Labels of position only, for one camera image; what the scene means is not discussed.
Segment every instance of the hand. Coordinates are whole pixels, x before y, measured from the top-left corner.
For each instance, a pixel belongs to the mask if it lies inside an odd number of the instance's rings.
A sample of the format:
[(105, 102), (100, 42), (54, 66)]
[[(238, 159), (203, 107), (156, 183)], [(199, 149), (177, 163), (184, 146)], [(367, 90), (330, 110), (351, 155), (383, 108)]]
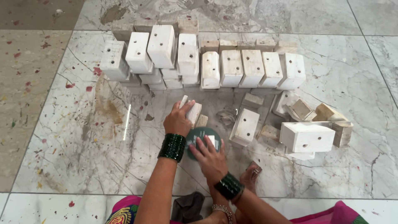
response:
[(189, 149), (198, 160), (202, 173), (207, 178), (209, 185), (214, 186), (228, 173), (228, 167), (225, 161), (224, 140), (221, 140), (221, 148), (217, 153), (209, 137), (205, 135), (203, 139), (206, 141), (208, 148), (203, 144), (202, 140), (197, 137), (196, 144), (199, 146), (200, 151), (193, 145), (189, 145)]
[(173, 105), (173, 109), (169, 115), (166, 116), (163, 122), (166, 134), (179, 134), (187, 137), (189, 130), (191, 130), (192, 123), (185, 117), (185, 114), (192, 108), (195, 101), (190, 101), (179, 109), (181, 101)]

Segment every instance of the silver anklet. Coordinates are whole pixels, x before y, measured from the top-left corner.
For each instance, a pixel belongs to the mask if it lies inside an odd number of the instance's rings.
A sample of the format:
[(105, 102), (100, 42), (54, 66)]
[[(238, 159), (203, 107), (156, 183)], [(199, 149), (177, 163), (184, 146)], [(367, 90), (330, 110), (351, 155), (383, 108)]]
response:
[(232, 224), (232, 213), (228, 212), (228, 209), (224, 205), (214, 204), (211, 208), (213, 209), (213, 211), (222, 211), (223, 213), (225, 213), (226, 217), (228, 218), (228, 223)]

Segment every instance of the marble floor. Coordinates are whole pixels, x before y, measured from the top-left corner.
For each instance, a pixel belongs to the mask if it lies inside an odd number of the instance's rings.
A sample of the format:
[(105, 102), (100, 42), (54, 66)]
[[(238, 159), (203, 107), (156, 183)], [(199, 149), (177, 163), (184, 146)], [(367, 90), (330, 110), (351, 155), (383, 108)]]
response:
[[(313, 108), (324, 102), (354, 123), (350, 147), (309, 161), (285, 156), (262, 137), (247, 147), (227, 140), (232, 174), (239, 176), (255, 160), (264, 170), (258, 195), (288, 218), (320, 212), (340, 199), (369, 223), (395, 217), (397, 1), (41, 0), (10, 2), (0, 12), (2, 222), (104, 223), (116, 201), (144, 192), (164, 118), (183, 94), (195, 96), (208, 126), (228, 139), (231, 128), (215, 114), (238, 108), (242, 92), (191, 88), (131, 95), (99, 70), (104, 42), (114, 38), (111, 21), (169, 14), (199, 20), (200, 39), (297, 42), (307, 81), (296, 93)], [(261, 110), (262, 123), (267, 108)], [(206, 180), (184, 157), (173, 195), (193, 191), (206, 196), (202, 213), (208, 215)], [(74, 207), (67, 206), (71, 201)]]

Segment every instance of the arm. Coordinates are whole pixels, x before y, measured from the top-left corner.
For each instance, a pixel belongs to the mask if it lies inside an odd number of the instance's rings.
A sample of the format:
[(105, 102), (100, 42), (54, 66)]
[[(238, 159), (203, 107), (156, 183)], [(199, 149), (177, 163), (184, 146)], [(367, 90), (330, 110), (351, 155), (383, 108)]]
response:
[[(195, 104), (186, 103), (179, 109), (180, 102), (173, 105), (172, 112), (164, 120), (166, 134), (179, 134), (186, 137), (191, 129), (191, 123), (185, 118)], [(170, 208), (172, 205), (172, 190), (177, 170), (177, 160), (160, 157), (149, 179), (138, 206), (134, 224), (168, 224), (170, 222)]]

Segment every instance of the gray cloth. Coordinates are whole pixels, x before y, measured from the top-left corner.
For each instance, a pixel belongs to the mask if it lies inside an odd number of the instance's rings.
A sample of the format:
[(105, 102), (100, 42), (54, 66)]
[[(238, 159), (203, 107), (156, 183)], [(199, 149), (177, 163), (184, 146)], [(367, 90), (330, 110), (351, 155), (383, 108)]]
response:
[(200, 215), (205, 196), (200, 192), (193, 192), (174, 200), (171, 220), (190, 223), (202, 220)]

